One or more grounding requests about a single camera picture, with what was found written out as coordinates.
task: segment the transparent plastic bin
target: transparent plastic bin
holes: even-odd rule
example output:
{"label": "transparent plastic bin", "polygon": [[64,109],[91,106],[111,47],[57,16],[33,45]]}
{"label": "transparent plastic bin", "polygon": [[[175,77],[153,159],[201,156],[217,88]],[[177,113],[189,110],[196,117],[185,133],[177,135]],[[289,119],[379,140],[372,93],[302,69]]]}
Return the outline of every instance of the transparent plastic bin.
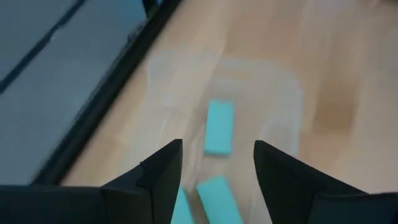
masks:
{"label": "transparent plastic bin", "polygon": [[[273,61],[211,52],[169,50],[152,55],[146,98],[132,137],[134,150],[123,164],[130,167],[135,149],[145,149],[142,159],[182,138],[182,185],[196,223],[207,220],[195,186],[220,174],[228,179],[245,223],[271,223],[254,169],[254,141],[262,139],[297,155],[303,96],[295,74]],[[234,101],[233,152],[228,157],[203,154],[212,98]]]}

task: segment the cyan block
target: cyan block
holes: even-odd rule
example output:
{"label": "cyan block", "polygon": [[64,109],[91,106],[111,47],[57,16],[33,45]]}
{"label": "cyan block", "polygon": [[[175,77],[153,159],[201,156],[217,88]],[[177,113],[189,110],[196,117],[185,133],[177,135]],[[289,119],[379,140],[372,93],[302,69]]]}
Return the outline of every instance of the cyan block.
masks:
{"label": "cyan block", "polygon": [[171,224],[194,224],[187,195],[181,187],[178,189],[177,199]]}
{"label": "cyan block", "polygon": [[234,103],[211,100],[207,115],[205,153],[229,155],[232,151]]}
{"label": "cyan block", "polygon": [[217,176],[197,185],[200,200],[210,224],[242,224],[238,205],[228,181]]}

